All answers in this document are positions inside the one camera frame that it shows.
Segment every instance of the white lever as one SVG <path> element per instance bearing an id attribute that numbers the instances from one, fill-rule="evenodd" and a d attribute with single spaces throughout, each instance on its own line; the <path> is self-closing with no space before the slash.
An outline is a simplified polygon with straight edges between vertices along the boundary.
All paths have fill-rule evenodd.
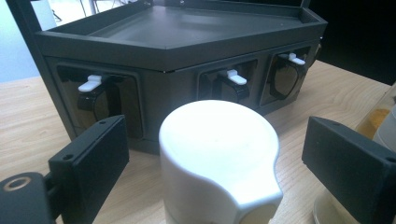
<path id="1" fill-rule="evenodd" d="M 238 84 L 238 85 L 245 85 L 247 84 L 247 80 L 241 76 L 238 75 L 238 72 L 236 70 L 229 70 L 227 71 L 227 77 L 230 79 L 232 82 Z"/>
<path id="2" fill-rule="evenodd" d="M 102 77 L 96 75 L 88 76 L 88 81 L 78 87 L 79 91 L 93 91 L 96 87 L 102 84 Z"/>
<path id="3" fill-rule="evenodd" d="M 289 61 L 293 63 L 297 63 L 298 65 L 304 65 L 305 61 L 297 58 L 297 55 L 295 53 L 289 54 Z"/>

